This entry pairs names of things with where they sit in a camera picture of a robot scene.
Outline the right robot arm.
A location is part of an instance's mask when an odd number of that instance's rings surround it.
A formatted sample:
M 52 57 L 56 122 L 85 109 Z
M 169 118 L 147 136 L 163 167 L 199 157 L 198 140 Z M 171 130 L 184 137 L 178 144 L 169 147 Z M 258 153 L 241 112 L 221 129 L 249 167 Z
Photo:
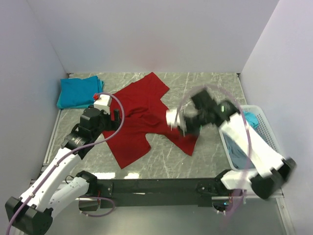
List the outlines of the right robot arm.
M 267 200 L 285 183 L 295 171 L 297 164 L 291 157 L 285 158 L 270 147 L 247 123 L 244 112 L 234 98 L 218 103 L 212 98 L 207 87 L 193 89 L 188 95 L 197 110 L 193 117 L 180 115 L 180 129 L 184 134 L 200 131 L 208 124 L 215 125 L 229 136 L 245 154 L 247 164 L 243 170 L 230 170 L 215 182 L 215 191 L 226 195 L 232 189 L 252 191 Z

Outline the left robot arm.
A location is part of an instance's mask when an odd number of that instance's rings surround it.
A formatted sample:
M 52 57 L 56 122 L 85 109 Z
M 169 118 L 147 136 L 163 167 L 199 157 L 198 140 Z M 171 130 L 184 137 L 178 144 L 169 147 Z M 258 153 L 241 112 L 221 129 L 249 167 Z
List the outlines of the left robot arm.
M 108 141 L 122 128 L 125 121 L 124 108 L 115 109 L 113 114 L 95 105 L 85 109 L 71 132 L 65 137 L 54 160 L 41 176 L 20 197 L 10 197 L 5 210 L 9 219 L 6 234 L 16 229 L 27 235 L 44 235 L 54 218 L 77 198 L 114 201 L 108 195 L 102 196 L 97 177 L 81 171 L 62 189 L 58 187 L 71 170 L 80 163 L 88 152 L 100 142 L 98 137 L 104 131 L 112 131 Z

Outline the red t shirt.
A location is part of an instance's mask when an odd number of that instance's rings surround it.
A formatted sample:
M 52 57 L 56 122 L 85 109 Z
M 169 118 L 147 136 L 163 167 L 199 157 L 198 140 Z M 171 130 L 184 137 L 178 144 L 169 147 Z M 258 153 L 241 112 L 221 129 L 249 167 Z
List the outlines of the red t shirt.
M 146 140 L 149 133 L 164 135 L 185 154 L 193 154 L 197 137 L 182 136 L 177 129 L 167 125 L 168 108 L 161 98 L 168 91 L 169 87 L 152 72 L 114 94 L 119 102 L 113 100 L 110 110 L 117 110 L 122 105 L 125 121 L 113 138 L 110 138 L 112 131 L 104 131 L 103 136 L 120 168 L 127 167 L 150 151 L 151 146 Z

